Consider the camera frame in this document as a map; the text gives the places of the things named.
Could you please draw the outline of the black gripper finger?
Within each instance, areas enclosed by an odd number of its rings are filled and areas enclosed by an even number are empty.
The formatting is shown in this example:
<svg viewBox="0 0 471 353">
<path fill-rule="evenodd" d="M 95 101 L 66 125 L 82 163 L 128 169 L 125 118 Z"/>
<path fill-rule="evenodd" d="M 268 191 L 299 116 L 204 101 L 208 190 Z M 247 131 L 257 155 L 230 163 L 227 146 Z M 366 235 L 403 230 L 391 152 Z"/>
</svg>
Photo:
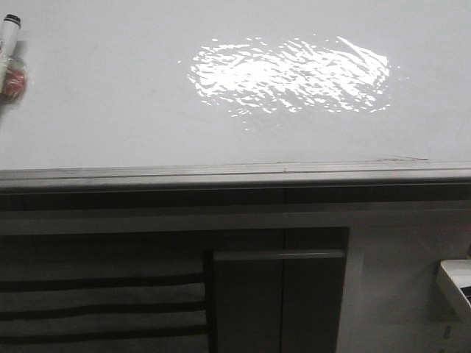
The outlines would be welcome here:
<svg viewBox="0 0 471 353">
<path fill-rule="evenodd" d="M 1 58 L 1 110 L 19 103 L 27 85 L 26 63 L 19 58 Z"/>
</svg>

